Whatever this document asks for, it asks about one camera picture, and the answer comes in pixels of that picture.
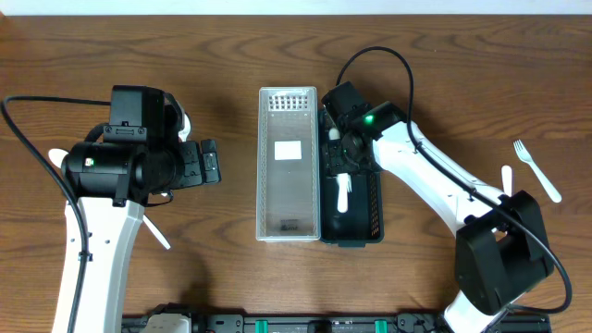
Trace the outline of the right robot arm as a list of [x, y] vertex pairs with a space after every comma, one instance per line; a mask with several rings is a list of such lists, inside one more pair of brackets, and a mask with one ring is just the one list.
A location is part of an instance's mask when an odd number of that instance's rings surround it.
[[325, 240], [382, 236], [381, 172], [411, 188], [454, 236], [460, 291], [435, 330], [486, 332], [553, 273], [537, 201], [525, 191], [508, 196], [475, 178], [395, 105], [326, 102], [318, 120]]

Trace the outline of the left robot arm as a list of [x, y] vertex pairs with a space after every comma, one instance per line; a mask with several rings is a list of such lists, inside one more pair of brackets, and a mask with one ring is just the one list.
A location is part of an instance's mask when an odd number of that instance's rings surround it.
[[215, 142], [193, 142], [190, 132], [172, 94], [116, 85], [108, 123], [70, 151], [49, 151], [74, 193], [65, 210], [55, 332], [120, 331], [130, 255], [150, 195], [221, 180]]

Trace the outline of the clear plastic basket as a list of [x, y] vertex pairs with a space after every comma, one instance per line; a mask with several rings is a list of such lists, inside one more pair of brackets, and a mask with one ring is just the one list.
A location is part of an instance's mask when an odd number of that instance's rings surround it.
[[317, 91], [259, 91], [256, 239], [320, 239]]

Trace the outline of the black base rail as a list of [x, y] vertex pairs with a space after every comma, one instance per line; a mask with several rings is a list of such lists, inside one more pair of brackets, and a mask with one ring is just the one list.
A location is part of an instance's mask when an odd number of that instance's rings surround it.
[[279, 316], [201, 314], [176, 304], [160, 304], [144, 316], [125, 316], [122, 332], [192, 333], [422, 333], [451, 332], [436, 313], [399, 313], [393, 316]]

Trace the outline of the dark green plastic basket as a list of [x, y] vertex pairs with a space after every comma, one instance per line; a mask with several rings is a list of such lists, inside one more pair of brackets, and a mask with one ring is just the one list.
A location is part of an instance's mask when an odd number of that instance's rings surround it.
[[362, 172], [351, 175], [351, 191], [347, 193], [348, 210], [338, 210], [338, 178], [330, 168], [341, 162], [337, 141], [329, 139], [334, 127], [327, 111], [318, 112], [319, 190], [320, 190], [320, 240], [339, 247], [364, 247], [379, 243], [384, 238], [384, 222], [380, 174]]

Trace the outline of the white spoon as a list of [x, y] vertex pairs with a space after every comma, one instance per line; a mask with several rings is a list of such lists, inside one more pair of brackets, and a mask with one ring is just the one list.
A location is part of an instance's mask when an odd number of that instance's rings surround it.
[[53, 148], [48, 151], [50, 162], [57, 168], [62, 166], [64, 159], [68, 156], [68, 151], [60, 148]]
[[165, 235], [148, 216], [143, 216], [142, 222], [166, 250], [171, 249], [171, 245]]
[[[339, 131], [336, 128], [332, 128], [329, 130], [328, 138], [331, 141], [338, 140], [340, 138]], [[349, 192], [347, 192], [345, 185], [343, 184], [342, 175], [344, 173], [340, 173], [337, 175], [337, 184], [338, 184], [338, 199], [337, 199], [337, 209], [338, 212], [344, 214], [348, 211], [349, 204], [348, 204], [348, 196]]]
[[191, 119], [187, 113], [184, 113], [183, 120], [182, 120], [182, 128], [178, 133], [179, 140], [181, 142], [187, 141], [190, 134], [191, 134]]

